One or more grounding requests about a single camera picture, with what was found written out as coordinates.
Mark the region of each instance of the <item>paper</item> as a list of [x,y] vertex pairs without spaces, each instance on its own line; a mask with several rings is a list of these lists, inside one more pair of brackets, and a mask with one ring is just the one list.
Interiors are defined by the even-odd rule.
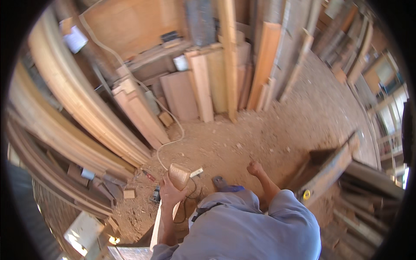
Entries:
[[71,28],[71,33],[64,35],[63,38],[72,53],[79,52],[88,42],[87,37],[85,37],[76,25]]
[[174,58],[173,63],[178,71],[186,71],[188,69],[188,63],[184,55]]

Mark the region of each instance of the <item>curved wooden molding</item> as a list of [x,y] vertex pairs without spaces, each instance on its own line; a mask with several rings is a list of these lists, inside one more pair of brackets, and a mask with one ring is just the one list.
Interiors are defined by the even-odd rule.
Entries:
[[7,136],[30,174],[39,174],[53,185],[51,189],[62,191],[87,208],[104,215],[112,215],[110,200],[92,193],[49,161],[24,129],[10,118],[7,122]]
[[62,42],[47,9],[29,36],[36,67],[65,109],[103,145],[135,167],[147,162],[149,149],[110,110]]
[[9,98],[25,127],[69,160],[99,176],[107,172],[124,180],[134,176],[132,165],[90,139],[48,104],[21,62],[16,65]]

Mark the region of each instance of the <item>yellow tape measure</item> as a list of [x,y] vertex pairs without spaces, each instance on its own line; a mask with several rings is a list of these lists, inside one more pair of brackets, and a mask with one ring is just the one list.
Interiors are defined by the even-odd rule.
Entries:
[[303,199],[307,201],[310,198],[310,196],[311,196],[310,190],[305,190],[305,192],[303,193]]

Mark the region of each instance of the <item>person's arm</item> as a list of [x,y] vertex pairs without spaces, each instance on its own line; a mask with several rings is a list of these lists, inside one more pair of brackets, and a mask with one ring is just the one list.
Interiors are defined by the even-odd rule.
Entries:
[[164,233],[161,237],[161,244],[174,246],[178,243],[175,235],[173,224],[173,208],[175,205],[185,198],[187,188],[179,191],[169,179],[168,173],[165,174],[161,181],[160,198],[161,198],[161,221],[164,226]]
[[267,205],[269,206],[274,196],[280,192],[280,188],[274,182],[272,182],[272,180],[270,180],[267,173],[263,170],[261,164],[257,161],[251,161],[247,166],[247,171],[251,175],[257,177],[257,179],[260,181],[264,190]]

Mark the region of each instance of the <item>white electrical cord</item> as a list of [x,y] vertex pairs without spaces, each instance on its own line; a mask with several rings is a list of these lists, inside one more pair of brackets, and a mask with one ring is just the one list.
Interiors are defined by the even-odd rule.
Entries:
[[[113,54],[116,58],[117,58],[117,61],[120,63],[120,65],[124,68],[124,70],[130,75],[130,77],[131,77],[131,79],[132,80],[134,80],[135,82],[137,82],[137,83],[139,83],[140,84],[140,86],[142,86],[144,89],[145,89],[145,91],[150,91],[147,87],[146,87],[146,85],[145,84],[143,84],[143,82],[141,82],[140,80],[138,80],[138,79],[136,79],[135,78],[135,76],[133,76],[133,74],[131,73],[131,71],[129,70],[129,68],[124,64],[124,61],[123,61],[123,59],[120,57],[120,55],[118,55],[118,53],[117,52],[115,52],[113,49],[111,49],[110,47],[108,47],[108,46],[106,46],[106,45],[104,45],[102,42],[100,42],[98,39],[97,39],[97,37],[95,36],[95,34],[94,34],[94,32],[92,31],[92,29],[91,29],[91,27],[88,25],[88,23],[87,23],[87,21],[85,20],[85,18],[84,18],[84,13],[86,13],[87,11],[89,11],[94,5],[92,5],[91,7],[89,7],[85,12],[83,12],[82,14],[80,14],[79,15],[79,20],[81,21],[81,23],[82,23],[82,25],[84,26],[84,28],[85,28],[85,30],[87,30],[87,32],[88,32],[88,34],[90,35],[90,37],[91,37],[91,39],[98,45],[98,46],[100,46],[101,48],[103,48],[104,50],[106,50],[106,51],[108,51],[108,52],[110,52],[111,54]],[[165,170],[168,170],[165,166],[164,166],[164,164],[162,163],[162,161],[160,160],[160,157],[159,157],[159,151],[160,151],[160,149],[162,149],[164,146],[167,146],[168,144],[173,144],[173,143],[176,143],[176,142],[180,142],[180,141],[182,141],[182,139],[185,137],[185,131],[184,131],[184,129],[183,129],[183,127],[182,127],[182,125],[179,123],[179,121],[178,121],[178,119],[168,110],[168,109],[166,109],[160,102],[159,102],[159,100],[157,100],[155,97],[153,97],[153,99],[159,104],[159,106],[164,110],[164,111],[166,111],[166,112],[168,112],[169,113],[169,115],[171,115],[172,116],[172,118],[175,120],[175,122],[178,124],[178,126],[179,126],[179,128],[181,129],[181,132],[182,132],[182,135],[181,135],[181,137],[178,139],[178,140],[175,140],[175,141],[172,141],[172,142],[170,142],[170,143],[166,143],[166,144],[164,144],[164,145],[162,145],[161,147],[159,147],[157,150],[156,150],[156,157],[157,157],[157,159],[159,160],[159,163],[162,165],[162,167],[163,168],[165,168]]]

